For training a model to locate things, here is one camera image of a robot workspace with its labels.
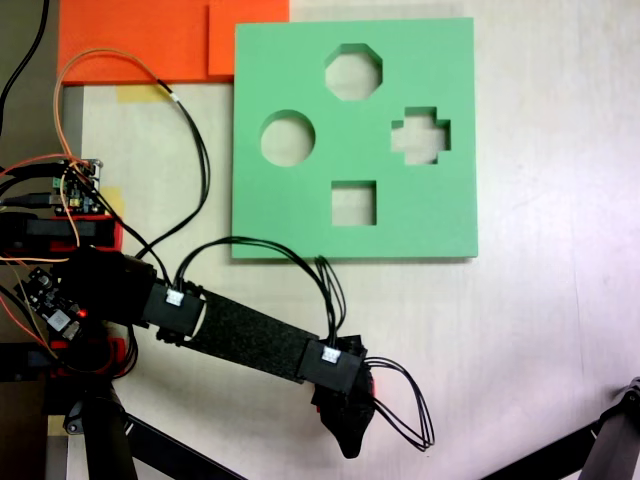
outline black cable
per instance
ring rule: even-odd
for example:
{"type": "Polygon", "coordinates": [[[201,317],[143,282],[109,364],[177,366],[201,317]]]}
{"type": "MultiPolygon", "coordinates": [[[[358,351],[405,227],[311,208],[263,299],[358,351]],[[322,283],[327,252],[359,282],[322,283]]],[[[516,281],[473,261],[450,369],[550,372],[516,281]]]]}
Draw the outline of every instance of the black cable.
{"type": "Polygon", "coordinates": [[[298,254],[296,254],[290,248],[285,247],[284,245],[281,245],[279,243],[272,242],[270,240],[260,240],[256,238],[240,237],[240,236],[224,237],[224,238],[215,240],[213,242],[205,243],[204,245],[201,245],[200,247],[193,250],[180,263],[180,266],[178,267],[178,270],[176,272],[176,276],[173,282],[174,288],[180,291],[184,290],[184,276],[186,274],[187,268],[189,267],[189,264],[193,261],[193,259],[196,256],[198,256],[203,250],[206,250],[207,248],[210,248],[210,247],[214,247],[216,245],[231,245],[231,244],[250,245],[250,246],[267,248],[267,249],[276,251],[284,255],[285,257],[287,257],[289,260],[294,262],[300,268],[302,268],[302,270],[304,270],[314,280],[314,282],[320,289],[320,292],[322,293],[322,296],[325,301],[325,307],[327,309],[327,321],[329,326],[328,343],[329,343],[329,346],[335,347],[335,342],[337,338],[336,314],[335,314],[335,309],[333,307],[331,290],[325,284],[324,279],[326,277],[324,276],[325,275],[324,267],[321,269],[321,271],[318,274],[316,274],[316,272],[314,272],[313,269],[307,264],[307,262],[305,262],[298,254]]]}
{"type": "Polygon", "coordinates": [[[329,290],[332,296],[336,297],[336,301],[338,302],[338,307],[340,310],[340,321],[334,327],[335,334],[337,336],[338,330],[340,330],[340,327],[347,317],[347,300],[344,295],[344,290],[342,289],[342,285],[340,284],[340,280],[338,280],[336,272],[333,270],[333,267],[325,257],[316,257],[315,264],[316,269],[318,270],[318,274],[320,275],[320,278],[322,279],[326,288],[329,290]]]}
{"type": "Polygon", "coordinates": [[[2,90],[2,94],[0,94],[0,137],[2,136],[2,125],[4,122],[4,104],[7,100],[7,97],[9,96],[9,91],[11,90],[11,87],[16,82],[16,80],[18,79],[18,77],[20,76],[24,68],[27,66],[27,64],[31,60],[31,57],[33,57],[33,54],[38,49],[38,45],[40,45],[40,41],[42,40],[42,36],[44,35],[44,30],[47,26],[48,16],[49,16],[49,0],[44,0],[42,2],[42,16],[40,18],[40,26],[38,27],[38,33],[36,34],[36,38],[33,40],[33,44],[31,45],[31,48],[29,49],[25,57],[20,62],[20,65],[18,65],[15,71],[11,74],[11,77],[9,77],[7,84],[4,86],[4,89],[2,90]]]}
{"type": "Polygon", "coordinates": [[[138,361],[138,341],[136,340],[135,332],[133,331],[133,325],[128,326],[129,332],[129,346],[127,348],[127,354],[121,367],[124,367],[122,373],[118,372],[114,375],[114,379],[122,378],[135,368],[138,361]]]}
{"type": "MultiPolygon", "coordinates": [[[[158,84],[162,88],[164,88],[169,95],[173,94],[173,90],[162,80],[158,80],[158,84]]],[[[182,220],[180,223],[178,223],[177,225],[169,229],[169,231],[167,231],[166,233],[163,233],[158,238],[153,240],[151,243],[149,243],[148,246],[145,246],[142,250],[140,250],[135,255],[135,257],[138,259],[144,257],[151,248],[153,248],[163,240],[169,238],[174,233],[182,230],[189,222],[191,222],[191,220],[193,220],[196,217],[196,215],[198,215],[198,213],[200,213],[200,211],[202,210],[202,207],[204,207],[204,204],[206,203],[207,198],[209,196],[209,189],[211,186],[211,164],[209,161],[209,153],[207,152],[207,147],[204,144],[202,135],[200,135],[200,131],[198,130],[197,125],[193,121],[193,118],[189,114],[189,111],[185,108],[182,102],[180,102],[180,100],[176,100],[176,104],[178,105],[178,108],[180,109],[185,119],[187,120],[187,124],[189,125],[189,129],[191,130],[191,134],[193,135],[193,139],[196,144],[196,148],[198,150],[198,160],[200,165],[200,179],[201,179],[200,200],[198,201],[198,206],[196,207],[196,209],[193,212],[191,212],[184,220],[182,220]]]]}
{"type": "Polygon", "coordinates": [[[427,408],[427,403],[420,391],[420,387],[415,382],[413,377],[409,374],[409,372],[399,363],[394,362],[388,358],[384,357],[367,357],[364,360],[365,365],[370,368],[387,368],[390,370],[394,370],[396,372],[401,373],[404,377],[409,381],[413,393],[416,398],[416,403],[418,405],[418,417],[420,419],[420,433],[416,432],[413,428],[409,427],[405,422],[403,422],[395,413],[391,411],[389,407],[387,407],[384,403],[382,403],[377,398],[373,397],[374,408],[382,417],[384,417],[389,425],[393,427],[402,437],[413,445],[415,448],[424,452],[435,443],[435,433],[433,431],[433,423],[431,421],[431,415],[429,413],[429,409],[427,408]]]}
{"type": "Polygon", "coordinates": [[[167,272],[167,269],[164,266],[164,263],[162,262],[162,260],[160,260],[160,257],[158,257],[158,255],[156,255],[156,253],[153,251],[153,249],[147,243],[147,241],[144,238],[142,238],[142,236],[138,232],[136,232],[133,228],[131,228],[129,225],[127,225],[124,222],[124,220],[122,220],[120,215],[118,215],[116,213],[116,211],[109,204],[109,202],[107,202],[107,200],[102,196],[102,194],[93,187],[92,182],[86,176],[82,175],[81,173],[78,173],[77,170],[72,169],[72,168],[68,168],[67,171],[70,171],[71,173],[73,173],[76,177],[78,177],[81,180],[80,182],[78,182],[80,187],[85,192],[87,192],[94,200],[100,202],[104,206],[104,208],[109,212],[109,214],[111,214],[111,216],[114,218],[114,220],[116,222],[118,222],[122,226],[122,228],[124,228],[133,238],[138,240],[138,242],[140,242],[141,245],[143,245],[144,247],[149,247],[149,253],[151,253],[151,255],[153,255],[153,257],[158,262],[158,265],[160,266],[160,270],[162,271],[162,277],[163,277],[165,283],[167,285],[171,285],[171,278],[169,277],[169,273],[167,272]]]}

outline black connector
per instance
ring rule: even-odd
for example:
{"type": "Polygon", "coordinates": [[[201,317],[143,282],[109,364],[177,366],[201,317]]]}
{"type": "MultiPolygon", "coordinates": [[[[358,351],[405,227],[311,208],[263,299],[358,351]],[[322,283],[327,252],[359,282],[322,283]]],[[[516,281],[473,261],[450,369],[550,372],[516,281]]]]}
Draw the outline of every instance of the black connector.
{"type": "Polygon", "coordinates": [[[204,300],[199,296],[191,292],[176,292],[155,283],[144,307],[142,321],[160,327],[160,340],[179,344],[184,336],[193,336],[203,308],[204,300]]]}
{"type": "Polygon", "coordinates": [[[298,377],[348,395],[362,365],[362,358],[309,340],[302,356],[298,377]]]}
{"type": "Polygon", "coordinates": [[[50,193],[31,193],[19,197],[5,198],[0,200],[2,207],[24,207],[24,208],[49,208],[54,205],[62,205],[60,195],[50,193]]]}

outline white table surface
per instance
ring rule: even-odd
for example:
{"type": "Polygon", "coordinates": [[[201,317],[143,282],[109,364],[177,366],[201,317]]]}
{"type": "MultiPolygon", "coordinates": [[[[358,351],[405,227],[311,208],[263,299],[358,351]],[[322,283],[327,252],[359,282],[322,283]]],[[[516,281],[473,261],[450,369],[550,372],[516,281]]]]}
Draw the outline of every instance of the white table surface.
{"type": "MultiPolygon", "coordinates": [[[[437,444],[421,454],[376,416],[360,457],[345,460],[309,385],[138,329],[138,366],[116,382],[127,410],[250,479],[480,478],[591,422],[640,373],[640,3],[391,3],[292,0],[292,20],[475,19],[479,257],[335,262],[342,333],[412,372],[437,444]]],[[[213,184],[197,220],[157,249],[170,271],[230,232],[232,87],[176,90],[213,184]]],[[[193,142],[169,103],[87,88],[82,154],[105,162],[104,184],[122,189],[126,219],[148,239],[197,201],[193,142]]],[[[137,248],[127,238],[125,251],[137,248]]],[[[295,266],[235,263],[218,248],[188,278],[325,333],[315,286],[295,266]]],[[[379,397],[416,422],[406,382],[376,378],[379,397]]],[[[74,438],[70,479],[86,475],[82,447],[74,438]]]]}

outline orange wire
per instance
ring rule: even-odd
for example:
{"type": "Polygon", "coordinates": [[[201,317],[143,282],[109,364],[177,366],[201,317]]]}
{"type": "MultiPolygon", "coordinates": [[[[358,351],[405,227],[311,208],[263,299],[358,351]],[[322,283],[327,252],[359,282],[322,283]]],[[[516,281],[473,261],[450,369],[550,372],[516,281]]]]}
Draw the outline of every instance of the orange wire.
{"type": "Polygon", "coordinates": [[[56,133],[58,134],[58,139],[60,140],[60,145],[62,146],[62,150],[71,155],[71,147],[69,146],[69,142],[67,142],[67,138],[64,135],[64,131],[62,130],[62,121],[60,120],[60,95],[62,91],[62,82],[64,77],[67,75],[68,71],[73,67],[73,65],[78,62],[80,59],[94,56],[94,55],[115,55],[121,58],[125,58],[128,60],[133,60],[137,63],[143,70],[145,70],[151,77],[153,77],[156,81],[159,80],[159,77],[154,73],[149,66],[140,60],[135,55],[126,52],[124,50],[119,50],[117,48],[91,48],[89,50],[85,50],[84,52],[80,52],[71,60],[69,60],[66,65],[60,71],[60,75],[58,75],[58,79],[56,80],[56,87],[53,91],[53,121],[56,126],[56,133]]]}
{"type": "MultiPolygon", "coordinates": [[[[75,166],[77,162],[72,162],[71,166],[75,166]]],[[[60,201],[62,202],[62,208],[64,208],[64,213],[67,214],[67,218],[69,219],[69,223],[71,224],[71,229],[73,230],[73,234],[76,237],[76,247],[80,248],[80,234],[78,233],[78,227],[76,227],[76,222],[73,221],[71,217],[71,211],[69,210],[69,206],[67,205],[67,199],[64,194],[64,180],[67,177],[67,172],[62,174],[60,178],[60,201]]]]}
{"type": "Polygon", "coordinates": [[[10,167],[7,167],[6,170],[3,170],[2,172],[0,172],[0,177],[4,177],[11,170],[13,170],[14,168],[21,167],[22,165],[27,165],[29,163],[41,162],[43,160],[49,160],[49,159],[52,159],[52,158],[70,158],[74,162],[83,163],[85,165],[87,165],[89,163],[86,160],[82,160],[81,158],[74,157],[73,155],[68,155],[66,153],[51,153],[49,155],[40,155],[39,157],[27,158],[26,160],[22,160],[22,161],[16,163],[15,165],[11,165],[10,167]]]}
{"type": "Polygon", "coordinates": [[[20,323],[20,321],[15,317],[15,315],[11,312],[11,310],[9,310],[9,307],[7,306],[7,304],[4,301],[4,298],[2,298],[0,296],[0,303],[2,304],[2,306],[4,307],[4,310],[7,312],[7,315],[9,315],[9,318],[11,320],[13,320],[13,322],[18,325],[18,327],[20,327],[27,335],[29,335],[31,338],[33,338],[36,342],[38,342],[40,345],[42,345],[43,347],[46,348],[46,344],[44,343],[43,340],[41,340],[40,338],[38,338],[34,333],[32,333],[27,327],[25,327],[22,323],[20,323]]]}
{"type": "Polygon", "coordinates": [[[68,262],[68,258],[4,258],[0,257],[3,262],[41,262],[41,263],[63,263],[68,262]]]}

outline wire bundle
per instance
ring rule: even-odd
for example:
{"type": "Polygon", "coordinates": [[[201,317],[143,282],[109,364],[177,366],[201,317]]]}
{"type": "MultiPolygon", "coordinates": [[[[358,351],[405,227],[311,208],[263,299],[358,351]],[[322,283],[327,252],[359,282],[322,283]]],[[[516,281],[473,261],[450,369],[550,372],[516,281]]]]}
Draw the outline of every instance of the wire bundle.
{"type": "Polygon", "coordinates": [[[184,107],[180,99],[173,92],[173,90],[169,88],[169,86],[162,80],[157,79],[157,82],[158,82],[158,85],[160,85],[174,100],[174,102],[176,103],[176,105],[184,115],[185,119],[187,120],[189,129],[191,130],[191,134],[193,135],[193,140],[195,141],[196,148],[198,149],[198,160],[200,164],[200,200],[198,202],[198,206],[196,207],[196,209],[192,213],[190,213],[184,220],[182,220],[180,223],[178,223],[176,226],[171,228],[166,233],[160,235],[158,238],[153,240],[148,246],[145,246],[142,250],[140,250],[135,256],[138,259],[144,257],[151,248],[153,248],[155,245],[162,242],[163,240],[169,238],[174,233],[180,231],[191,220],[193,220],[195,216],[198,215],[198,213],[200,213],[200,210],[202,210],[202,207],[204,207],[204,204],[207,201],[207,198],[209,196],[209,188],[211,186],[211,164],[209,162],[209,153],[207,152],[207,147],[204,144],[204,140],[202,139],[202,135],[200,135],[200,131],[198,130],[197,125],[193,121],[193,118],[191,118],[191,115],[189,114],[188,110],[184,107]]]}
{"type": "Polygon", "coordinates": [[[335,347],[336,338],[338,334],[338,329],[344,323],[344,319],[347,314],[347,307],[344,300],[344,293],[342,291],[342,287],[340,286],[340,282],[338,278],[329,265],[329,262],[324,257],[318,257],[316,259],[316,266],[318,267],[318,273],[316,273],[308,264],[305,262],[298,254],[296,254],[293,250],[284,245],[281,245],[276,242],[272,242],[270,240],[260,240],[257,238],[251,237],[241,237],[241,236],[231,236],[224,237],[213,242],[205,243],[200,247],[193,250],[189,255],[185,257],[185,259],[180,263],[178,270],[176,272],[175,279],[173,281],[173,287],[177,290],[184,290],[184,276],[186,274],[187,268],[202,251],[214,247],[216,245],[248,245],[254,247],[267,248],[269,250],[273,250],[278,252],[291,260],[293,263],[298,265],[305,273],[307,273],[313,281],[316,283],[318,288],[320,289],[320,293],[325,302],[325,307],[327,310],[327,321],[329,327],[329,336],[327,338],[328,343],[331,347],[335,347]],[[338,304],[340,307],[340,322],[336,324],[336,312],[333,306],[333,297],[338,299],[338,304]]]}
{"type": "Polygon", "coordinates": [[[373,404],[376,411],[380,415],[382,415],[384,419],[389,422],[389,425],[391,425],[395,431],[402,435],[402,437],[404,437],[407,442],[409,442],[421,452],[426,451],[427,448],[435,443],[435,433],[433,431],[433,424],[431,422],[431,415],[429,414],[427,403],[424,400],[424,396],[422,395],[418,384],[402,365],[394,362],[393,360],[389,360],[388,358],[367,357],[364,359],[364,363],[370,368],[387,368],[389,370],[394,370],[404,375],[404,377],[409,381],[409,384],[411,385],[413,393],[416,397],[416,402],[418,404],[418,416],[420,417],[420,433],[416,432],[405,422],[400,420],[400,418],[398,418],[398,416],[393,413],[389,409],[389,407],[387,407],[384,403],[382,403],[375,397],[372,397],[373,404]]]}

